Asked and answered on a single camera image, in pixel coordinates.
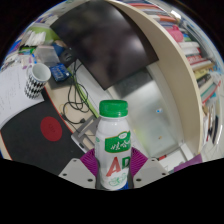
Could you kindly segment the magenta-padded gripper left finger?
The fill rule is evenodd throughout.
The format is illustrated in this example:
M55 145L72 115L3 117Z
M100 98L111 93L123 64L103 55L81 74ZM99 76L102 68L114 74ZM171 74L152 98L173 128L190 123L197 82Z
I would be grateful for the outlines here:
M59 176L80 187L94 189L97 183L98 162L93 149L80 159L72 158Z

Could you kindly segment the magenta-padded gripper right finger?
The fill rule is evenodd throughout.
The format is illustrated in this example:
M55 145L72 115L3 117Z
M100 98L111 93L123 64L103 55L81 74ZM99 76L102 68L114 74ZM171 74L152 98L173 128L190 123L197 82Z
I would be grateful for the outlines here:
M132 148L128 174L129 189L143 187L167 175L168 172L156 158L147 158L138 149Z

